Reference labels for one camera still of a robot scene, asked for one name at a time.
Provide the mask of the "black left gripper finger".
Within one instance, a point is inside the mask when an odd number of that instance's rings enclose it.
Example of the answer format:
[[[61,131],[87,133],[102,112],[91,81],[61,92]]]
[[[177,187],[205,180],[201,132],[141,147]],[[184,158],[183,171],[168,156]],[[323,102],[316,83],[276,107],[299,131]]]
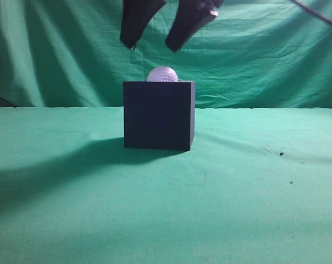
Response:
[[[218,16],[215,8],[219,8],[219,1],[179,1],[174,22],[165,40],[166,46],[173,52],[179,51],[199,29]]]

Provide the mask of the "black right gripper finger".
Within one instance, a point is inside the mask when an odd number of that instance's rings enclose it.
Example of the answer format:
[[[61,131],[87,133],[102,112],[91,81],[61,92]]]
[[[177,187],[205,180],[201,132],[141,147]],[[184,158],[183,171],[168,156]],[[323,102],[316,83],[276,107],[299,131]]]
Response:
[[[166,3],[163,0],[123,1],[120,41],[125,47],[135,49],[149,21]]]

